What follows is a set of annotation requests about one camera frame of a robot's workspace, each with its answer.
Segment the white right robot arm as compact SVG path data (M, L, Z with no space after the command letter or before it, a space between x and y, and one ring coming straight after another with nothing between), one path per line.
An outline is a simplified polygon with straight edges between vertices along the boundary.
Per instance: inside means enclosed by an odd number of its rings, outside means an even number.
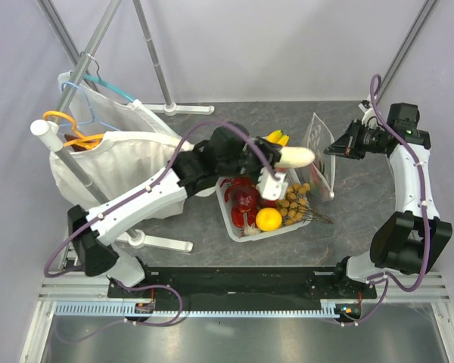
M418 129L418 107L392 104L382 123L372 105L363 106L362 119L352 121L324 152L351 160L368 153L385 155L393 173L395 211L375 233L369 251L347 257L344 271L331 279L333 292L343 298L355 293L359 282L394 279L396 272L416 275L418 286L452 237L452 226L441 220L432 197L431 138Z

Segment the white radish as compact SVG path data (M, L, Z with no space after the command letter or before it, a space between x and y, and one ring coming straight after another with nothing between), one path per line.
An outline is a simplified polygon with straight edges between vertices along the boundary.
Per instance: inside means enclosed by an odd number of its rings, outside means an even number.
M316 155L305 147L281 147L280 159L275 164L276 169L298 169L311 164Z

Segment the yellow banana bunch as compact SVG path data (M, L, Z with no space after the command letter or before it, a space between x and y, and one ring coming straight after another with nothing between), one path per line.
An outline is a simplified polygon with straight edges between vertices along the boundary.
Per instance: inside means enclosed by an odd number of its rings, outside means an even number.
M290 136L285 134L282 130L276 130L274 132L271 132L267 138L267 141L273 143L273 144L278 144L281 146L286 146L290 140Z

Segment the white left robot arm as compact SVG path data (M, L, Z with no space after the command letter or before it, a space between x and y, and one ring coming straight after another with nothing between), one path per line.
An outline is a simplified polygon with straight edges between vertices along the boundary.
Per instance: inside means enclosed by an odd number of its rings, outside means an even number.
M73 206L67 220L78 269L88 277L106 274L134 297L145 296L151 289L145 265L113 246L118 237L162 209L214 187L219 178L247 177L257 183L264 174L275 176L282 149L265 138L251 138L237 123L224 123L191 150L177 147L165 167L116 199L91 209Z

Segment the clear polka dot zip bag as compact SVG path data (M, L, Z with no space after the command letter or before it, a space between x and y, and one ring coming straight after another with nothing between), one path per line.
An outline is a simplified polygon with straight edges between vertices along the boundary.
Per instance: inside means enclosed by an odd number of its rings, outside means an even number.
M303 145L306 145L315 155L315 160L303 170L303 178L309 184L309 171L315 165L324 177L325 186L321 191L310 191L311 195L320 200L334 199L334 181L336 176L336 160L334 156L324 154L323 150L334 142L334 136L327 125L316 112L306 130Z

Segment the green scallion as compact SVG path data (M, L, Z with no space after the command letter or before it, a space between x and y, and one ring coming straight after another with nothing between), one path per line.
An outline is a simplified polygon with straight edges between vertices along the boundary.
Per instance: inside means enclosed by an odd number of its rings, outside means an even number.
M310 167L309 184L312 192L321 191L325 186L324 177L315 165Z

